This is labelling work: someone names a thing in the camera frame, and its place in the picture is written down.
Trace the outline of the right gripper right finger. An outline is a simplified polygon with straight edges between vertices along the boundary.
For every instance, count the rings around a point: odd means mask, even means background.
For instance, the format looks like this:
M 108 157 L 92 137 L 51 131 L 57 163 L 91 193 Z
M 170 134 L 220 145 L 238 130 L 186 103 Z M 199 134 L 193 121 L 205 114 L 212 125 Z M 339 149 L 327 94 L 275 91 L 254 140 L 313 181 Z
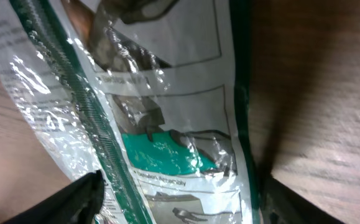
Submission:
M 268 224 L 344 224 L 274 179 L 263 182 L 261 212 Z

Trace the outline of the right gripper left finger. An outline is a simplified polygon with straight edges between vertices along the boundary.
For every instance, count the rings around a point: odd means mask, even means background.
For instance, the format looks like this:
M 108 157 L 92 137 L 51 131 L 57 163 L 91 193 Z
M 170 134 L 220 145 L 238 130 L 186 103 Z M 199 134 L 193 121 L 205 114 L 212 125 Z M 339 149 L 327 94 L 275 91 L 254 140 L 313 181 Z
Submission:
M 100 170 L 88 173 L 4 224 L 89 224 L 104 201 Z

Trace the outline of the green packaged item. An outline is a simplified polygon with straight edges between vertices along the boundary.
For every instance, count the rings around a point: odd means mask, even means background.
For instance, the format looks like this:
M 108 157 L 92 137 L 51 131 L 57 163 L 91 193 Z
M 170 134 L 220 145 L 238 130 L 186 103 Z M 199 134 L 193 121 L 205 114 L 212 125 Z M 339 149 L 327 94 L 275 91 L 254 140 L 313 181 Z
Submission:
M 247 1 L 0 1 L 0 79 L 91 223 L 260 223 Z

